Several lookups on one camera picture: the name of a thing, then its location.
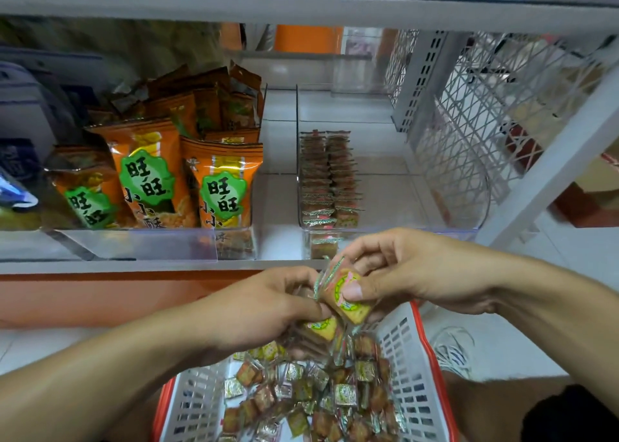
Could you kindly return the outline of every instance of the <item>white basket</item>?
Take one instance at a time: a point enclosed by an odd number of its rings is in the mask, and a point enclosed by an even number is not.
[[[457,428],[437,358],[417,306],[404,303],[374,329],[391,362],[391,396],[406,415],[403,442],[456,442]],[[215,442],[223,417],[223,381],[234,375],[231,359],[178,374],[162,390],[152,442]],[[282,430],[281,442],[290,442]]]

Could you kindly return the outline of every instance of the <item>hand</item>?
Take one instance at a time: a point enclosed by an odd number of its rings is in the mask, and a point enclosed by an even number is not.
[[[360,274],[357,284],[343,289],[350,301],[404,293],[408,299],[469,314],[494,313],[494,286],[518,257],[471,242],[414,230],[394,228],[353,241],[336,258],[346,256]]]
[[[268,269],[188,305],[186,313],[201,327],[205,347],[223,358],[273,341],[295,321],[331,316],[325,304],[287,293],[297,285],[313,287],[317,277],[306,266]]]

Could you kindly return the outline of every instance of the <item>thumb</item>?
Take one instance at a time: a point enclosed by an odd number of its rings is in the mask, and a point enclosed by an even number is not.
[[[331,316],[331,309],[324,303],[317,302],[313,298],[289,295],[289,317],[292,321],[322,321]]]
[[[344,298],[352,302],[374,300],[404,292],[408,289],[410,274],[404,265],[395,266],[383,274],[372,274],[359,281],[349,282],[342,289]]]

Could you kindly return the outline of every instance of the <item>sneaker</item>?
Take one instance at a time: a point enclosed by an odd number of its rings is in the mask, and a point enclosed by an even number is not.
[[[471,379],[470,353],[475,347],[475,340],[466,329],[457,326],[443,328],[430,344],[441,370],[455,373],[467,380]]]

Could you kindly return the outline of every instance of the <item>left hand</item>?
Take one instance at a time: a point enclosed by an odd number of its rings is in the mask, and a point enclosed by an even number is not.
[[[313,287],[317,277],[306,266],[268,269],[187,305],[185,313],[215,362],[273,341],[295,321],[331,316],[325,304],[287,293],[297,285]]]

